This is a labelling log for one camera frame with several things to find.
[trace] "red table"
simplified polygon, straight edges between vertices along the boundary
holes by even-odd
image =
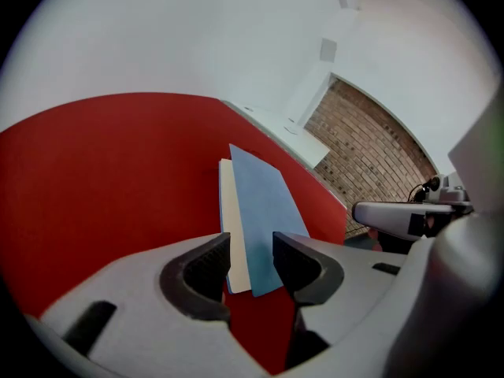
[[[119,257],[220,231],[218,161],[235,144],[278,168],[315,239],[343,243],[345,208],[216,99],[118,94],[71,102],[0,134],[0,262],[24,313]],[[281,288],[226,294],[232,333],[284,369],[294,307]]]

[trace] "blue folder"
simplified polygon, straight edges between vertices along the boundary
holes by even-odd
[[[273,266],[274,231],[309,236],[280,171],[230,144],[246,263],[254,297],[282,287]]]

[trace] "paper sheet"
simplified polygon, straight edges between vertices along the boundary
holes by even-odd
[[[231,268],[228,273],[228,290],[235,294],[250,290],[249,269],[246,264],[242,220],[239,214],[235,176],[231,160],[219,162],[220,177],[220,228],[231,233]]]

